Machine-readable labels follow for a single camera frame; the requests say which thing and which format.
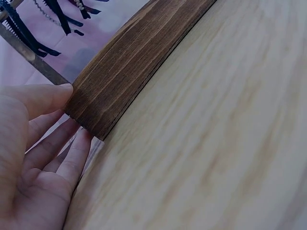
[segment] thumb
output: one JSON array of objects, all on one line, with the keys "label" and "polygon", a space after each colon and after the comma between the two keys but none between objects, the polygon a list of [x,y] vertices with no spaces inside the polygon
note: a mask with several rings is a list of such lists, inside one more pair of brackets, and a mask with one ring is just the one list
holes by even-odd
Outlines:
[{"label": "thumb", "polygon": [[23,85],[0,89],[0,216],[12,207],[28,138],[28,121],[64,107],[72,85]]},{"label": "thumb", "polygon": [[28,120],[49,114],[64,107],[73,92],[71,84],[22,85],[0,89],[0,96],[8,96],[21,102],[28,111]]}]

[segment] pine wood board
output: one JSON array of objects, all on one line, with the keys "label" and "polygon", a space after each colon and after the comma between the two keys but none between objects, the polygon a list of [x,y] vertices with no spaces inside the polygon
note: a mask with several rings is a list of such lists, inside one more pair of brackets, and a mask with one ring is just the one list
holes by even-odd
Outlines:
[{"label": "pine wood board", "polygon": [[218,0],[105,139],[66,230],[305,230],[307,1]]},{"label": "pine wood board", "polygon": [[150,0],[73,83],[66,114],[101,140],[215,0]]}]

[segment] fingernail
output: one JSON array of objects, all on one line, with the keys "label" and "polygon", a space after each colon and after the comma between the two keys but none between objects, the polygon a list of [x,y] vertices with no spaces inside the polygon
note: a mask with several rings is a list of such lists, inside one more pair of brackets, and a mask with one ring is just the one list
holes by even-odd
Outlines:
[{"label": "fingernail", "polygon": [[64,87],[65,89],[71,89],[72,85],[70,83],[62,84],[61,87]]}]

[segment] hand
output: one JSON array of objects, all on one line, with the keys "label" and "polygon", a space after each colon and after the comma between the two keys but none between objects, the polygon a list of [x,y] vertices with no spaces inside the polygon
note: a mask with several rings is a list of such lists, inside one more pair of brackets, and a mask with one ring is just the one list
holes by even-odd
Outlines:
[{"label": "hand", "polygon": [[70,84],[0,89],[1,229],[62,229],[92,137],[81,130],[58,155],[79,129],[68,119],[30,148],[63,115],[72,91]]}]

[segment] dark wooden frame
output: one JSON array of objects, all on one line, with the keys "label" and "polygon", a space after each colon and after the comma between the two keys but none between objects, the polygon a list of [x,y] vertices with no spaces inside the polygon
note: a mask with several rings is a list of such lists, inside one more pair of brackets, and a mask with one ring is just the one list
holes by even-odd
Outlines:
[{"label": "dark wooden frame", "polygon": [[[104,140],[168,55],[215,1],[150,0],[81,72],[73,83],[74,93],[65,108],[66,114]],[[5,39],[9,37],[2,27],[0,34]],[[8,42],[51,82],[67,82],[29,49],[17,41]]]}]

